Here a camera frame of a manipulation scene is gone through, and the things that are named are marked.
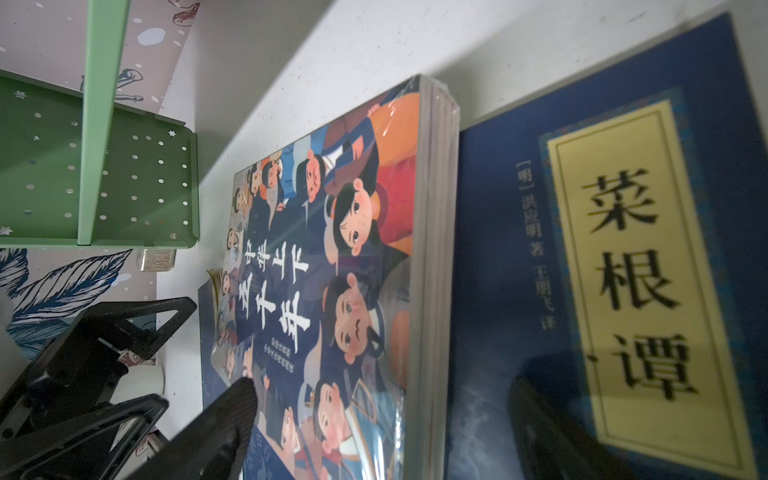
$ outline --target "illustrated book cover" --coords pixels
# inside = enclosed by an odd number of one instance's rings
[[[201,348],[206,402],[257,391],[244,478],[442,478],[457,162],[415,76],[235,174]]]

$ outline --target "red clothing illustration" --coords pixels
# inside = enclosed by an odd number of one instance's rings
[[[416,157],[387,167],[376,175],[381,210],[376,224],[383,243],[390,245],[413,234],[413,202],[416,188]]]

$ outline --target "cartoon girl face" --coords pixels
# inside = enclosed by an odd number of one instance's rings
[[[299,438],[296,434],[296,423],[293,422],[293,408],[288,407],[283,413],[283,434],[280,438],[280,446],[283,450],[292,452],[299,446]]]
[[[242,190],[237,192],[237,209],[238,211],[243,211],[243,207],[246,206],[246,198],[245,198],[245,192]]]
[[[238,248],[238,243],[237,232],[233,229],[230,229],[230,232],[227,235],[227,249],[231,250],[233,248]]]
[[[267,179],[267,188],[274,188],[277,186],[277,174],[278,174],[278,168],[276,164],[272,165],[272,168],[270,168],[270,177]]]
[[[259,193],[259,187],[261,187],[261,168],[257,167],[250,178],[250,193],[256,196]]]
[[[355,358],[362,355],[368,346],[371,314],[360,293],[355,274],[348,273],[346,278],[349,289],[339,295],[336,301],[336,326],[333,336],[336,345],[344,352],[344,359],[352,365]]]
[[[352,206],[339,224],[344,243],[349,245],[354,255],[359,255],[362,245],[368,241],[371,233],[373,207],[371,197],[362,187],[362,180],[353,182],[355,197]]]
[[[320,192],[320,162],[313,155],[306,162],[306,193],[310,203],[315,201]]]
[[[320,388],[320,404],[317,409],[317,420],[320,431],[326,438],[323,440],[323,450],[330,453],[341,445],[344,438],[344,404],[337,384],[323,385]]]

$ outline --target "green shelf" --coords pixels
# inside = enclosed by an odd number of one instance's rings
[[[0,71],[0,247],[78,246],[81,180],[98,195],[92,238],[84,244],[197,242],[195,134],[181,122],[114,102],[111,116],[98,187],[81,171],[79,92]]]

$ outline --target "blue leaf illustration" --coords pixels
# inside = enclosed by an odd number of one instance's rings
[[[41,320],[35,323],[11,323],[8,334],[28,360],[33,359],[48,341],[69,328],[61,320]]]
[[[77,260],[16,291],[13,323],[37,323],[75,315],[106,292],[131,250]]]
[[[28,278],[27,249],[0,250],[0,292],[13,296]]]

